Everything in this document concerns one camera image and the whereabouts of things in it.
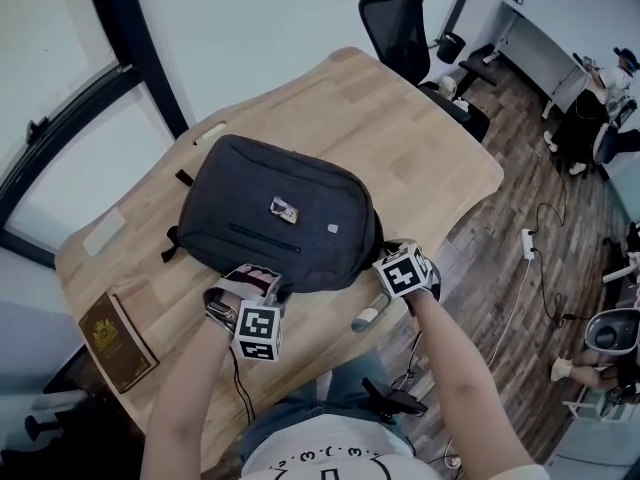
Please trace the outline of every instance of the black office chair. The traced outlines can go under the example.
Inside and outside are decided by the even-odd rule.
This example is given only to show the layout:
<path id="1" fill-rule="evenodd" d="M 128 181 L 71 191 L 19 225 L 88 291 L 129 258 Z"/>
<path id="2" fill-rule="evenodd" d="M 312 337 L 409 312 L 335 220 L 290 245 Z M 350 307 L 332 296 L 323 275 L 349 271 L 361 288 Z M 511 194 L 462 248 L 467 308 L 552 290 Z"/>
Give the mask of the black office chair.
<path id="1" fill-rule="evenodd" d="M 420 84 L 431 68 L 424 33 L 422 0 L 360 0 L 358 7 L 380 61 L 415 85 L 458 121 L 478 142 L 482 142 L 489 129 L 490 120 L 479 108 L 469 103 L 467 113 L 441 97 L 437 92 L 437 84 Z M 482 68 L 475 67 L 468 61 L 459 65 L 467 69 L 468 73 L 460 82 L 456 97 L 460 97 L 477 78 L 482 78 L 493 86 L 497 85 L 493 77 Z"/>

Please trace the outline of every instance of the person's hand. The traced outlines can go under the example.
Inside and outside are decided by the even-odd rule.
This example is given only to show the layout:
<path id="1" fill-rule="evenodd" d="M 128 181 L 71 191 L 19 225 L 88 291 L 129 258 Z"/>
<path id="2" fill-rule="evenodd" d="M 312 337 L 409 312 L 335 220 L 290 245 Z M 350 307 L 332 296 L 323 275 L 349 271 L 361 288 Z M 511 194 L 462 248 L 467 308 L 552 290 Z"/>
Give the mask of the person's hand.
<path id="1" fill-rule="evenodd" d="M 402 249 L 407 249 L 413 246 L 417 248 L 419 255 L 424 260 L 424 263 L 421 266 L 423 272 L 426 270 L 427 278 L 423 285 L 416 287 L 413 291 L 427 291 L 431 293 L 436 300 L 440 300 L 440 284 L 442 282 L 442 276 L 440 275 L 440 271 L 438 270 L 438 267 L 436 267 L 435 263 L 422 254 L 422 248 L 420 245 L 415 240 L 409 238 L 398 238 L 388 240 L 384 243 L 384 249 L 389 255 L 394 255 Z"/>
<path id="2" fill-rule="evenodd" d="M 271 304 L 275 299 L 280 276 L 269 269 L 242 265 L 220 278 L 203 294 L 207 316 L 235 335 L 243 300 Z"/>

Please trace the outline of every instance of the jeans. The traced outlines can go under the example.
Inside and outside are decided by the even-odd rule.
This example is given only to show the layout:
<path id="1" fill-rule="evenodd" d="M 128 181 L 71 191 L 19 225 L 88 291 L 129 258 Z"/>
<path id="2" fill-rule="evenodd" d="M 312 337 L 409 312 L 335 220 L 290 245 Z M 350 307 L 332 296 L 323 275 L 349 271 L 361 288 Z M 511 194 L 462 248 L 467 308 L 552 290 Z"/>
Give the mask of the jeans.
<path id="1" fill-rule="evenodd" d="M 411 441 L 402 433 L 395 418 L 390 424 L 385 424 L 376 413 L 362 408 L 369 400 L 369 393 L 362 386 L 362 379 L 365 377 L 374 382 L 389 384 L 380 357 L 375 351 L 332 370 L 326 401 L 318 400 L 315 380 L 289 393 L 271 409 L 258 416 L 243 432 L 240 445 L 242 463 L 244 464 L 255 449 L 274 432 L 321 414 L 375 421 L 413 449 Z"/>

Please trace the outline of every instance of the sneaker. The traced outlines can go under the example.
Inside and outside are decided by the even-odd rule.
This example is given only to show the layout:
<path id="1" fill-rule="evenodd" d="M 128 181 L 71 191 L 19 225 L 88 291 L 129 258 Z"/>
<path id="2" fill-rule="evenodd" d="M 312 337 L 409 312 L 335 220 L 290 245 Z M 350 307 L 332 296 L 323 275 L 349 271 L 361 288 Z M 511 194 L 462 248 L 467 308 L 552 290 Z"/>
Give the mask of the sneaker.
<path id="1" fill-rule="evenodd" d="M 571 176 L 577 176 L 582 171 L 584 171 L 586 168 L 587 168 L 587 164 L 581 164 L 580 162 L 577 162 L 577 163 L 573 164 L 571 169 L 569 169 L 569 174 L 571 174 Z"/>
<path id="2" fill-rule="evenodd" d="M 551 374 L 549 375 L 551 382 L 566 379 L 571 373 L 571 368 L 573 368 L 573 362 L 569 359 L 562 359 L 561 357 L 556 359 L 551 367 Z"/>
<path id="3" fill-rule="evenodd" d="M 552 153 L 557 153 L 558 152 L 558 145 L 553 142 L 553 135 L 551 134 L 551 132 L 544 132 L 544 134 L 542 135 L 542 138 L 544 139 L 544 141 L 547 143 L 547 146 L 549 146 L 549 149 L 551 150 Z"/>

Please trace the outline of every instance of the backpack strap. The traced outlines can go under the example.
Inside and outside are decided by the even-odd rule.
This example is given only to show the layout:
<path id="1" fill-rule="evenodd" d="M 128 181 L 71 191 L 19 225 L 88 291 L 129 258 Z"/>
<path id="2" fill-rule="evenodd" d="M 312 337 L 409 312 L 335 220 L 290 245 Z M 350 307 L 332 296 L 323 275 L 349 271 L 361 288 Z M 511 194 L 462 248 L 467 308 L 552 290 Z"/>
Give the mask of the backpack strap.
<path id="1" fill-rule="evenodd" d="M 171 241 L 173 245 L 171 246 L 170 249 L 167 249 L 161 254 L 162 261 L 164 263 L 168 263 L 169 261 L 171 261 L 171 259 L 175 256 L 178 249 L 182 247 L 180 245 L 180 242 L 178 242 L 178 226 L 171 226 L 167 230 L 167 238 Z"/>
<path id="2" fill-rule="evenodd" d="M 380 221 L 378 212 L 374 210 L 373 215 L 375 218 L 376 238 L 375 243 L 371 248 L 371 254 L 367 258 L 365 264 L 362 266 L 363 270 L 371 268 L 371 265 L 373 265 L 380 258 L 380 253 L 384 251 L 384 230 L 382 229 L 382 222 Z"/>
<path id="3" fill-rule="evenodd" d="M 182 183 L 184 183 L 187 187 L 190 187 L 191 185 L 193 185 L 193 178 L 191 176 L 189 176 L 184 169 L 180 169 L 176 174 L 175 177 L 178 178 Z M 167 249 L 166 251 L 162 252 L 162 261 L 165 263 L 168 263 L 169 261 L 172 260 L 172 258 L 176 255 L 176 252 L 178 251 L 178 249 L 180 249 L 182 246 L 180 245 L 180 242 L 178 242 L 178 226 L 171 226 L 168 230 L 167 230 L 167 238 L 171 241 L 171 243 L 173 244 L 171 246 L 170 249 Z"/>

